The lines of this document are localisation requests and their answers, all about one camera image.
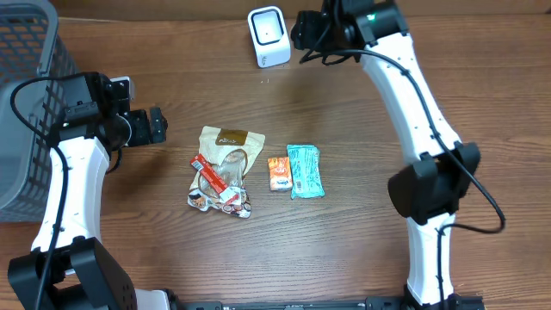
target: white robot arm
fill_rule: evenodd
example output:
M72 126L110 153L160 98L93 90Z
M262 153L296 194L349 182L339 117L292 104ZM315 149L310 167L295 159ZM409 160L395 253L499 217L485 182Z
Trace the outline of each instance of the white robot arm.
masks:
M429 86L424 80L415 57L412 37L409 34L391 34L378 39L378 43L376 46L366 46L365 49L387 56L410 71L423 92L442 140L450 150L454 150L455 144L461 143L460 138L446 122L430 93ZM405 164L420 161L421 154L424 153L429 153L432 157L444 153L436 140L430 137L432 130L410 81L397 68L382 59L363 55L361 63L363 70L381 93L402 145ZM434 305L440 302L440 283L436 270L438 229L454 221L455 215L449 213L428 219L424 225L419 225L411 217L406 219L410 248L410 272L407 287L419 305ZM445 231L442 248L443 290L446 297L454 293L449 278L450 230L449 228Z
M103 178L109 165L109 156L100 140L95 137L85 139L77 137L59 143L59 149L65 155L69 170L69 185L63 221L56 248L72 244L73 239L96 237L100 235L100 203ZM52 179L46 212L38 236L33 242L32 250L48 251L52 241L53 223L59 208L63 179L63 166L59 155L50 151L52 160Z

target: small white box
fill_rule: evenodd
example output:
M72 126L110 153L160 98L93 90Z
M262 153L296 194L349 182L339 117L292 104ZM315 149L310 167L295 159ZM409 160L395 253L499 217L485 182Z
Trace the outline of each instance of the small white box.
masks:
M249 30L257 53L258 66L266 68L291 59L291 45L282 11L269 6L249 13Z

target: small orange packet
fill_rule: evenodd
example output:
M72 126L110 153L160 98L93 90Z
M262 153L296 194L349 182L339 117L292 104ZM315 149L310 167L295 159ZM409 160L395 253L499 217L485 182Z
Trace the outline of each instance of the small orange packet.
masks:
M269 189L287 191L293 188L289 158L269 158Z

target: snack bag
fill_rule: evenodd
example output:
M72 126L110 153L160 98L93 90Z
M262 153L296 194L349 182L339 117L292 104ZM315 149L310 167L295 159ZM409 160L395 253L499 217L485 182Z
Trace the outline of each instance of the snack bag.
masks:
M291 198L325 196L319 174L319 149L316 146L287 146L293 175Z
M239 193L239 198L224 203L198 171L189 186L188 204L201 211L215 208L239 218L249 218L251 203L243 180L262 151L264 140L264 135L258 133L205 126L199 137L199 153L224 183Z
M288 191L293 188L289 158L269 158L269 189Z

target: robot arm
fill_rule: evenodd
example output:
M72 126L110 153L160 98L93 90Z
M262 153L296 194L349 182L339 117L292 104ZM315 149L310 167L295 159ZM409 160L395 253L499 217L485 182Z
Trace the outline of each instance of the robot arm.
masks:
M401 63L417 81L430 114L435 120L437 131L450 150L455 149L456 143L461 143L459 136L444 119L438 109L429 86L424 80L415 52L412 37L392 34L378 39L376 46L365 47L366 50L377 52ZM422 154L437 157L443 149L435 139L427 117L422 109L417 93L412 84L400 71L382 59L363 55L361 57L363 70L369 75L381 93L387 107L388 114L398 134L404 162L413 164L422 160ZM411 217L406 219L410 248L410 272L407 279L407 288L419 305L434 305L440 302L437 278L436 249L438 229L455 221L455 215L444 213L428 219L425 225L419 225ZM444 296L454 293L449 278L449 240L451 229L447 229L443 236L443 290Z
M56 248L70 245L74 238L85 239L100 236L100 202L103 178L109 165L109 156L105 147L97 137L85 139L78 137L62 141L59 149L67 158L69 170L69 185L63 212L63 221L59 232ZM33 242L32 250L48 251L52 241L52 225L61 197L63 171L61 159L54 151L50 151L52 160L52 179L44 220L38 236Z
M377 4L369 0L325 1L321 13L300 12L291 35L295 48L314 49L322 56L336 51L337 55L351 57L350 53L338 51L366 51L353 56L381 93L407 165L388 183L393 205L406 218L409 236L410 272L405 304L416 309L439 304L441 291L445 302L452 303L455 295L449 278L451 229L444 229L441 236L440 278L439 230L454 223L459 198L465 195L470 181L450 163L442 145L471 173L478 165L480 154L476 145L461 144L438 109L419 68L404 17L391 1ZM415 80L419 92L404 71ZM428 114L420 96L424 98ZM429 117L442 144L435 139Z

